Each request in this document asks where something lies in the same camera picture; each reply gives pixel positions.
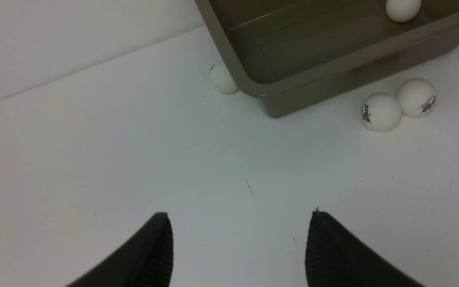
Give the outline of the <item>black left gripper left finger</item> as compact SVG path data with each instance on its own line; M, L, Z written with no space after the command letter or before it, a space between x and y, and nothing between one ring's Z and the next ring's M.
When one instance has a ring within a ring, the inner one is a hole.
M154 214L129 240L70 287L169 287L173 228L166 212Z

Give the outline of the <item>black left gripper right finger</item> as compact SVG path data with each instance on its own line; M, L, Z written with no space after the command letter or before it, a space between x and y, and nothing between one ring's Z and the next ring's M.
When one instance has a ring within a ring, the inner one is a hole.
M325 211L312 213L305 252L310 287L419 287Z

